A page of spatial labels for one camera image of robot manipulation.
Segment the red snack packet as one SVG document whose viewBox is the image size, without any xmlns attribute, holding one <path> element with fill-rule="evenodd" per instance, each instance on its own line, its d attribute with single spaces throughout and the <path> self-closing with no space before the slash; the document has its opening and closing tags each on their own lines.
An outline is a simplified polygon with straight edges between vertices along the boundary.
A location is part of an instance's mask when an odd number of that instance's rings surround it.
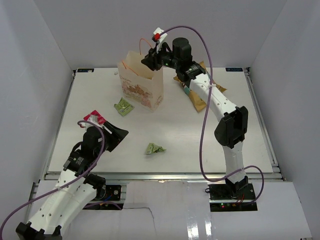
<svg viewBox="0 0 320 240">
<path fill-rule="evenodd" d="M 106 119 L 97 111 L 94 110 L 83 118 L 85 121 L 91 121 L 99 125 L 103 125 Z"/>
</svg>

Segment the green snack packet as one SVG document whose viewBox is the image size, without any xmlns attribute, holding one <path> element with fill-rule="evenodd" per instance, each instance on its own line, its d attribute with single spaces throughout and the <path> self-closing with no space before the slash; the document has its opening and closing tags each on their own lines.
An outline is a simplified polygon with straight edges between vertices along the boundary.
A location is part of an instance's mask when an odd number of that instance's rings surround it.
<svg viewBox="0 0 320 240">
<path fill-rule="evenodd" d="M 122 97 L 118 103 L 114 104 L 114 108 L 121 116 L 124 117 L 135 107 Z"/>
<path fill-rule="evenodd" d="M 146 155 L 152 155 L 155 153 L 162 153 L 165 152 L 166 149 L 163 148 L 162 146 L 156 145 L 155 143 L 149 143 L 146 150 L 145 150 L 145 154 Z"/>
</svg>

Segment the large chips bag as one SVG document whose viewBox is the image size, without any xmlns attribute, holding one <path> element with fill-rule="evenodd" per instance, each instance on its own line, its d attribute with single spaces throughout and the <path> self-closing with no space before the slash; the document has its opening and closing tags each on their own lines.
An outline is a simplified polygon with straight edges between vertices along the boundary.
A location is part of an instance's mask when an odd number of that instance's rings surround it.
<svg viewBox="0 0 320 240">
<path fill-rule="evenodd" d="M 191 92 L 206 101 L 206 106 L 214 112 L 218 119 L 235 110 L 235 104 L 226 98 L 217 85 L 211 81 L 210 75 L 201 64 L 195 61 L 184 62 L 178 65 L 175 71 L 178 79 Z"/>
</svg>

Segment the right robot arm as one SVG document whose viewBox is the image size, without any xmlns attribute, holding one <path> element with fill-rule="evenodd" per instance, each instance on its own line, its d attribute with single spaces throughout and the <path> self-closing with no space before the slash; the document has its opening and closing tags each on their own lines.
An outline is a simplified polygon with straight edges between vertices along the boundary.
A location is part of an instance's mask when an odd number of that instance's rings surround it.
<svg viewBox="0 0 320 240">
<path fill-rule="evenodd" d="M 192 48 L 184 37 L 175 38 L 172 47 L 159 35 L 152 39 L 155 47 L 141 60 L 152 71 L 161 67 L 174 69 L 178 79 L 202 100 L 209 100 L 208 107 L 217 118 L 214 130 L 217 142 L 222 146 L 226 165 L 226 195 L 236 200 L 244 193 L 248 177 L 244 170 L 243 141 L 248 128 L 249 112 L 238 107 L 210 82 L 207 71 L 192 57 Z"/>
</svg>

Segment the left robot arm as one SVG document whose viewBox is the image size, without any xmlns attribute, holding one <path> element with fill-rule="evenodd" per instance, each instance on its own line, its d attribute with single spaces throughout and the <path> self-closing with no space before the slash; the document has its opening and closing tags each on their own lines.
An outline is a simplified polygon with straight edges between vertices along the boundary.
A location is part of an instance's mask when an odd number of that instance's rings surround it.
<svg viewBox="0 0 320 240">
<path fill-rule="evenodd" d="M 27 223 L 17 226 L 15 232 L 21 240 L 61 240 L 80 211 L 90 201 L 105 196 L 105 178 L 91 171 L 102 154 L 112 152 L 129 132 L 108 121 L 78 122 L 82 124 L 85 124 L 82 141 L 73 146 L 54 189 L 43 195 L 45 202 Z"/>
</svg>

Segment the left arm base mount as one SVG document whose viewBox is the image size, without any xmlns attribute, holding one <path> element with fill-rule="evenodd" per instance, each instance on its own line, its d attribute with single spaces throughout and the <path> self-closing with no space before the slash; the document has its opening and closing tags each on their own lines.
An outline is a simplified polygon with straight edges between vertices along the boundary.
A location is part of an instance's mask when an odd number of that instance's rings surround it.
<svg viewBox="0 0 320 240">
<path fill-rule="evenodd" d="M 96 190 L 96 196 L 92 201 L 119 201 L 121 199 L 121 185 L 104 185 Z"/>
</svg>

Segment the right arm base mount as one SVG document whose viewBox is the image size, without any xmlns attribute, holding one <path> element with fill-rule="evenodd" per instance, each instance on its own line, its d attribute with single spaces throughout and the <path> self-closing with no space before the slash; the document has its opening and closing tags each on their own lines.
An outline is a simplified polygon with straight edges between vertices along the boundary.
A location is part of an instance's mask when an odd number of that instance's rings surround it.
<svg viewBox="0 0 320 240">
<path fill-rule="evenodd" d="M 209 194 L 210 200 L 254 200 L 256 198 L 253 185 L 247 186 L 237 192 L 233 192 L 226 184 L 210 184 L 204 190 Z"/>
</svg>

